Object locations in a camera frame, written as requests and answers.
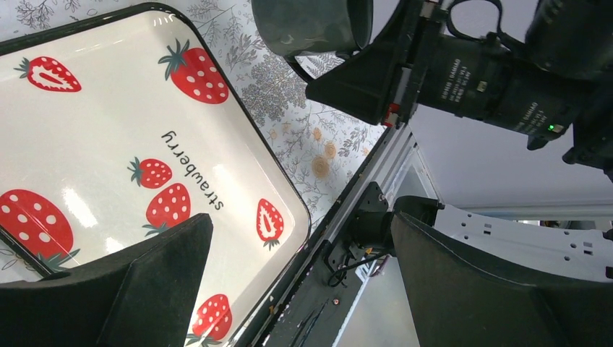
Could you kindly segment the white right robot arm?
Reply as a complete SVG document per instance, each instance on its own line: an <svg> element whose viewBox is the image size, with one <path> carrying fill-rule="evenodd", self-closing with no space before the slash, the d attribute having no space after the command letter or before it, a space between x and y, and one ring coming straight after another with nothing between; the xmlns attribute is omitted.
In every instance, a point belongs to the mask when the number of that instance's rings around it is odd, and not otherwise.
<svg viewBox="0 0 613 347"><path fill-rule="evenodd" d="M407 125L437 196L512 219L612 214L612 3L402 1L308 99Z"/></svg>

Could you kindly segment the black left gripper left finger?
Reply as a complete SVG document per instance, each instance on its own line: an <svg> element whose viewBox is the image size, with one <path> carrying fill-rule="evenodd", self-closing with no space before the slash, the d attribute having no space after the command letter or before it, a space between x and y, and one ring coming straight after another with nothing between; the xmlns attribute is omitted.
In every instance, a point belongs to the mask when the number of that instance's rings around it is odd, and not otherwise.
<svg viewBox="0 0 613 347"><path fill-rule="evenodd" d="M36 282L1 285L3 346L182 346L210 251L200 213Z"/></svg>

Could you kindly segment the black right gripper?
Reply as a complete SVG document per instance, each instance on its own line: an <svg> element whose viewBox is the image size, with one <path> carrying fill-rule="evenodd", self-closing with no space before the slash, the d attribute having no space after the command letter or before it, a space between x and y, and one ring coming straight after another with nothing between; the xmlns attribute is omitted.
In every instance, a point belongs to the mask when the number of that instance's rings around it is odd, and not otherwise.
<svg viewBox="0 0 613 347"><path fill-rule="evenodd" d="M523 134L530 151L558 139L582 111L580 81L520 59L491 33L421 39L420 1L400 1L372 43L309 81L305 93L372 125L407 123L417 102Z"/></svg>

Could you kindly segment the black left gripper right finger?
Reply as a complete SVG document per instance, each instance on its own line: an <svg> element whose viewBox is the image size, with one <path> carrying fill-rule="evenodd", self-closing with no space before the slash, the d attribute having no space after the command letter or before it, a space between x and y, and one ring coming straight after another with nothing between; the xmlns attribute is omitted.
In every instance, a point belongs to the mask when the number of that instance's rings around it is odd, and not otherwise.
<svg viewBox="0 0 613 347"><path fill-rule="evenodd" d="M610 346L612 285L515 264L405 214L391 234L421 346Z"/></svg>

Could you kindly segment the dark grey mug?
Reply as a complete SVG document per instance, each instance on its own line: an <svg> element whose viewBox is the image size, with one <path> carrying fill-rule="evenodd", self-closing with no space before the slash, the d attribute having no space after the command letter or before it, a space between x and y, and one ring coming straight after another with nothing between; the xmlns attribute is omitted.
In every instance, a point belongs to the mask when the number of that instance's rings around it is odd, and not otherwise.
<svg viewBox="0 0 613 347"><path fill-rule="evenodd" d="M296 60L333 52L349 59L372 35L372 0L256 0L254 22L265 45L305 82L313 77Z"/></svg>

